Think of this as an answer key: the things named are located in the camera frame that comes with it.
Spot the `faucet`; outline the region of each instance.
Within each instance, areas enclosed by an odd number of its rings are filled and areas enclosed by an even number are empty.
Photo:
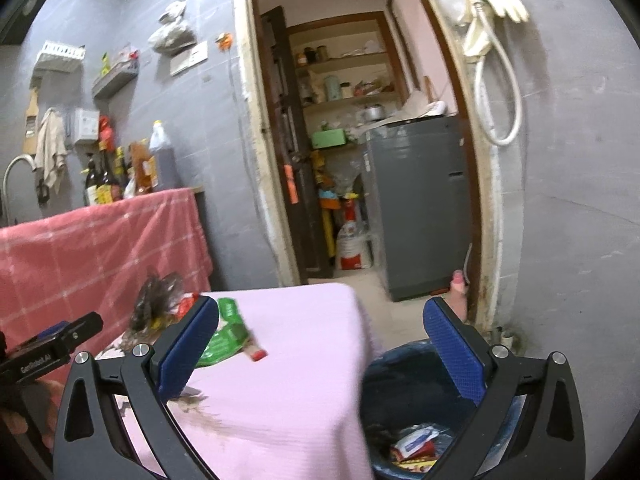
[[[6,184],[9,179],[9,172],[11,171],[11,168],[14,167],[14,165],[19,160],[23,160],[27,162],[31,167],[31,171],[36,171],[37,169],[36,162],[35,160],[33,160],[33,157],[31,155],[26,155],[26,154],[18,155],[17,157],[14,158],[14,160],[9,162],[9,165],[6,167],[6,171],[4,172],[4,178],[2,179],[2,206],[4,206],[4,217],[6,218],[6,224],[8,226],[11,225],[12,219],[11,219],[11,213],[9,211],[9,196],[7,195],[7,192],[6,192]]]

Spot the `gray washing machine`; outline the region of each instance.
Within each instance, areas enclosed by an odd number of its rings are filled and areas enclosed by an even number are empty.
[[[393,301],[448,287],[471,242],[457,116],[386,124],[360,138],[374,266]]]

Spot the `pink wall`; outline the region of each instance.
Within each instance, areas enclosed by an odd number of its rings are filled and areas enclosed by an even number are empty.
[[[450,113],[456,112],[458,108],[449,79],[449,71],[421,1],[393,0],[392,12],[398,20],[414,60],[420,87],[425,90],[424,76],[428,76],[433,83],[436,97],[447,103]]]

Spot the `human hand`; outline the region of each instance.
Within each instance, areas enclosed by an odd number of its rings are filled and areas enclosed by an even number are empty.
[[[58,407],[55,401],[60,398],[64,391],[64,386],[57,381],[39,380],[49,391],[49,407],[47,409],[47,431],[42,434],[42,442],[49,449],[53,449],[54,436],[56,434],[56,424],[58,423]],[[0,416],[9,428],[9,432],[14,435],[26,433],[29,429],[27,421],[18,413],[0,408]]]

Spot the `gray wall-mounted shelf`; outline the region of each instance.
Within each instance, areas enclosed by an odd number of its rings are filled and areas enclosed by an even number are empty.
[[[94,99],[111,99],[129,81],[138,77],[139,70],[140,64],[137,59],[114,66],[94,84],[91,90]]]

